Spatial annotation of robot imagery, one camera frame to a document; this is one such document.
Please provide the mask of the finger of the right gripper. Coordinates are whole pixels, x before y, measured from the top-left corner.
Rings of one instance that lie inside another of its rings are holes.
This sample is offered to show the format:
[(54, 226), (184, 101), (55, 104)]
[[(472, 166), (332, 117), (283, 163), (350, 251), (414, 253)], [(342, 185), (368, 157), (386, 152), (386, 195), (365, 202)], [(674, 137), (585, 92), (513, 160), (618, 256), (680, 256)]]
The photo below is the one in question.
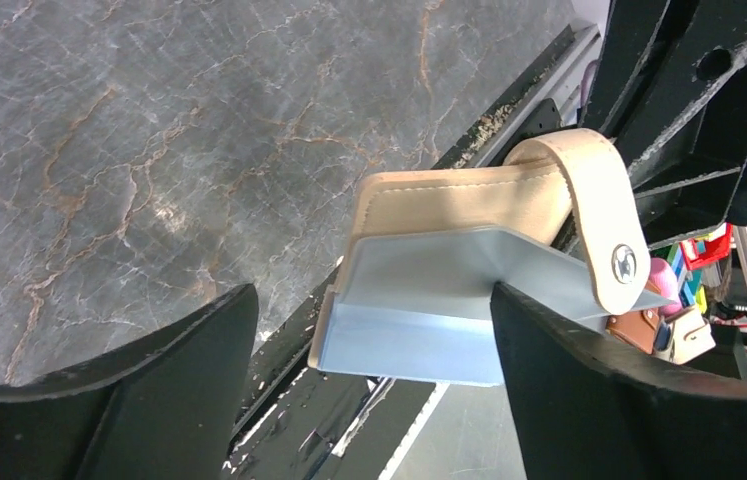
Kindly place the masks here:
[(613, 136), (626, 97), (652, 50), (668, 0), (610, 3), (603, 47), (580, 125)]
[(747, 225), (747, 1), (701, 1), (625, 125), (645, 238)]

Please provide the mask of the beige card holder wallet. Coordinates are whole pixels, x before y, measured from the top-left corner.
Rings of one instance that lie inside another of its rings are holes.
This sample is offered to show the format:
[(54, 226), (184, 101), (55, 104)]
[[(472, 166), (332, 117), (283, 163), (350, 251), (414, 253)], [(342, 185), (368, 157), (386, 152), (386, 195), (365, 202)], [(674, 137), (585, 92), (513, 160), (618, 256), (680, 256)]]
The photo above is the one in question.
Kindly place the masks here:
[(496, 167), (382, 172), (357, 191), (348, 245), (327, 289), (308, 363), (339, 326), (407, 320), (387, 346), (429, 352), (451, 333), (450, 384), (499, 385), (494, 286), (508, 284), (602, 331), (609, 317), (660, 307), (624, 161), (584, 128), (524, 140)]

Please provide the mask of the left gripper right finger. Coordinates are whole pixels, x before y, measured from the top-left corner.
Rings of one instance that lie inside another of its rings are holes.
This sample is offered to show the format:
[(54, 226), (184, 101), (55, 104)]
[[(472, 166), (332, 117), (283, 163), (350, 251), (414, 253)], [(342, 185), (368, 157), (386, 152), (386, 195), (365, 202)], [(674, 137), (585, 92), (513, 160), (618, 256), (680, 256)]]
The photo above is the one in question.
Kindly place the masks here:
[(499, 283), (490, 300), (530, 479), (747, 479), (747, 382), (674, 365)]

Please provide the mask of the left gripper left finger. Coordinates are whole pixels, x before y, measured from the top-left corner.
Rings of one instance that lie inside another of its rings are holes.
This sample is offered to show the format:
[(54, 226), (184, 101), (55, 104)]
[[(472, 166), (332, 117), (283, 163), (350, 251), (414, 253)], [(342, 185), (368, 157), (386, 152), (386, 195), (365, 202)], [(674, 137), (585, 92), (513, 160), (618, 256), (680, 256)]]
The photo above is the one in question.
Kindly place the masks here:
[(258, 322), (244, 284), (181, 320), (0, 386), (0, 479), (216, 479)]

